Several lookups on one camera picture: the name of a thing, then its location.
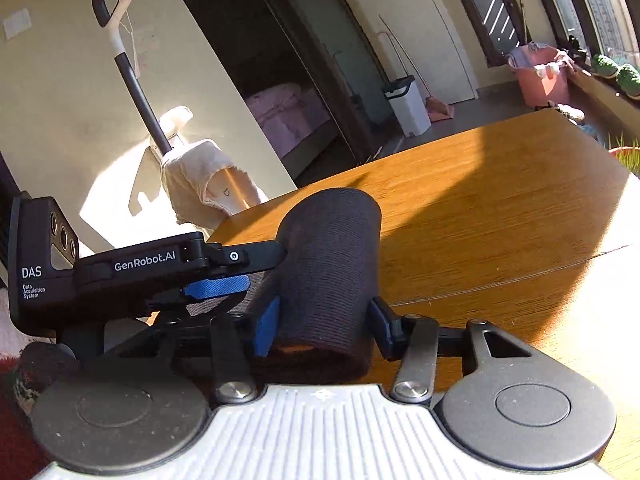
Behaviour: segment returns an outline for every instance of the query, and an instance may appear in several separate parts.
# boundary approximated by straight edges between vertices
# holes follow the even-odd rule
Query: metal bolt
[[[403,381],[394,386],[394,393],[403,399],[415,400],[428,394],[429,389],[416,381]]]
[[[230,381],[218,388],[218,395],[227,401],[242,401],[254,392],[250,384],[240,381]]]

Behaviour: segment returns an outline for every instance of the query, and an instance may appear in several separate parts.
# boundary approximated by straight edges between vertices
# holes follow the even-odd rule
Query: pink bucket
[[[527,57],[531,68],[517,68],[510,59],[509,66],[515,72],[520,84],[520,90],[527,106],[547,106],[549,101],[559,104],[569,104],[569,88],[566,81],[566,66],[560,66],[559,75],[555,75],[551,70],[546,70],[544,77],[538,76],[533,66],[547,64],[556,59],[558,49],[548,46],[532,51],[529,47],[521,46],[519,49]]]

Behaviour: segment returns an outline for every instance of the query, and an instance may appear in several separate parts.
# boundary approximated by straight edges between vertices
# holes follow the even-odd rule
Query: black pole
[[[131,94],[131,98],[136,104],[136,108],[140,112],[142,120],[145,121],[146,129],[149,130],[152,139],[155,141],[163,155],[170,152],[171,145],[164,135],[164,132],[160,127],[160,123],[149,105],[149,101],[146,100],[145,93],[142,91],[142,87],[136,79],[136,74],[133,72],[133,68],[131,67],[127,54],[125,52],[118,54],[115,57],[115,60],[116,65],[120,70],[120,74],[122,74],[122,78],[124,79],[124,83],[127,85],[127,89]]]

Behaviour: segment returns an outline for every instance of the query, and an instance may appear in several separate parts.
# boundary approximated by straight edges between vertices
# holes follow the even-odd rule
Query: pink bedding
[[[263,90],[245,102],[280,158],[330,119],[316,91],[303,92],[295,83]]]

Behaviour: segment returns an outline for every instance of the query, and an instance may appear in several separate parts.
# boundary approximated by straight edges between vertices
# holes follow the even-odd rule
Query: doorway
[[[378,92],[388,107],[383,72],[365,50],[368,66],[338,61],[339,43],[301,12],[306,0],[184,2],[297,186],[367,162],[386,142],[389,114],[373,104]]]

